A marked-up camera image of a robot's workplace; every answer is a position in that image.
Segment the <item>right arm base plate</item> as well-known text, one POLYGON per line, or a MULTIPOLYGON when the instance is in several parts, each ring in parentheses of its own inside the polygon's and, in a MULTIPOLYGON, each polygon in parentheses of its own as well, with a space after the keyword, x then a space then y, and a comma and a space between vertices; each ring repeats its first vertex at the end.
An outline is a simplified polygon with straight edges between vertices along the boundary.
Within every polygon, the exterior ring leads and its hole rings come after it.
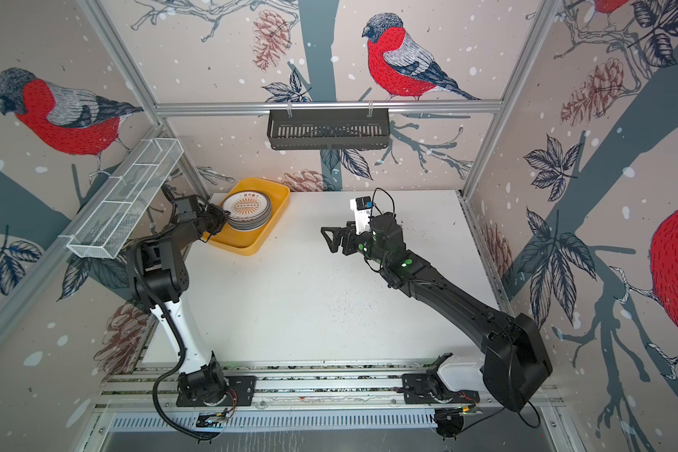
POLYGON ((478 391, 448 389, 438 377, 427 374, 403 374, 399 393, 407 405, 469 404, 480 402, 478 391))

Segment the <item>green rim lettered plate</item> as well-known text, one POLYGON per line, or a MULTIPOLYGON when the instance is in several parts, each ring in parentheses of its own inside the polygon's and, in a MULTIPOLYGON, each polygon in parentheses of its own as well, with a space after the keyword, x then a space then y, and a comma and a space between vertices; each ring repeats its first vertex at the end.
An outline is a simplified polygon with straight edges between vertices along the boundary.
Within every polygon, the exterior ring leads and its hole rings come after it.
POLYGON ((262 221, 255 221, 255 222, 237 222, 237 221, 230 221, 229 226, 233 228, 235 231, 239 232, 251 232, 258 230, 262 227, 264 227, 269 220, 262 220, 262 221))

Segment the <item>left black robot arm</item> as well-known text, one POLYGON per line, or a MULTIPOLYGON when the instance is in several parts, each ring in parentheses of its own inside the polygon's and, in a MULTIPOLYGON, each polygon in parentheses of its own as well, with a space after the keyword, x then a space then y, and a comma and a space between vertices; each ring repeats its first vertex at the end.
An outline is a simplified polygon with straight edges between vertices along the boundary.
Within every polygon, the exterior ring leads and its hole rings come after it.
POLYGON ((135 301, 159 321, 178 357, 179 395, 187 401, 217 405, 229 383, 215 354, 207 348, 182 295, 189 287, 183 251, 221 232, 228 215, 198 195, 171 200, 171 219, 158 234, 134 241, 125 251, 128 284, 135 301))

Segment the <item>orange sunburst plate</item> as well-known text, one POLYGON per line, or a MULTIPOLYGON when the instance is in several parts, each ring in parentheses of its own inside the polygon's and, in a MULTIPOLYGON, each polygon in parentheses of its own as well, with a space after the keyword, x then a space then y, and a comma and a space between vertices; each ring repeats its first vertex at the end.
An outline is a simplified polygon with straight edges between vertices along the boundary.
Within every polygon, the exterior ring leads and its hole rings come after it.
POLYGON ((271 219, 271 211, 254 218, 228 218, 228 224, 237 231, 252 231, 266 225, 271 219))
POLYGON ((228 196, 221 208, 234 222, 259 220, 271 211, 269 196, 259 191, 241 191, 228 196))

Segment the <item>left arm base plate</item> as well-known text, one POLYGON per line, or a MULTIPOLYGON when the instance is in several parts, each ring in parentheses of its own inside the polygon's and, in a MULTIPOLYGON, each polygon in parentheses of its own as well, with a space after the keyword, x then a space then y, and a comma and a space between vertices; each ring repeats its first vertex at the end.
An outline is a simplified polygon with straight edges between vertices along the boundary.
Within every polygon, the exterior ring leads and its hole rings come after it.
POLYGON ((225 384, 222 387, 210 384, 198 391, 185 393, 180 390, 176 406, 181 408, 231 408, 234 405, 248 407, 252 405, 256 382, 256 376, 229 376, 225 377, 225 384))

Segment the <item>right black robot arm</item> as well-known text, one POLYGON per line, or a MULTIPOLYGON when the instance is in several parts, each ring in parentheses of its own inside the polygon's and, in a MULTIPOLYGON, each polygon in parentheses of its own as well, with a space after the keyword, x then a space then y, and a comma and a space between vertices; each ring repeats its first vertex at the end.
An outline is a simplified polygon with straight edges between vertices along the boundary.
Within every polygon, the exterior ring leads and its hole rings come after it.
POLYGON ((365 263, 376 262, 386 284, 417 299, 460 329, 484 354, 482 380, 493 398, 512 412, 521 412, 550 377, 553 367, 534 320, 525 314, 501 312, 452 284, 428 260, 409 250, 396 216, 371 218, 369 229, 320 229, 332 253, 359 252, 365 263))

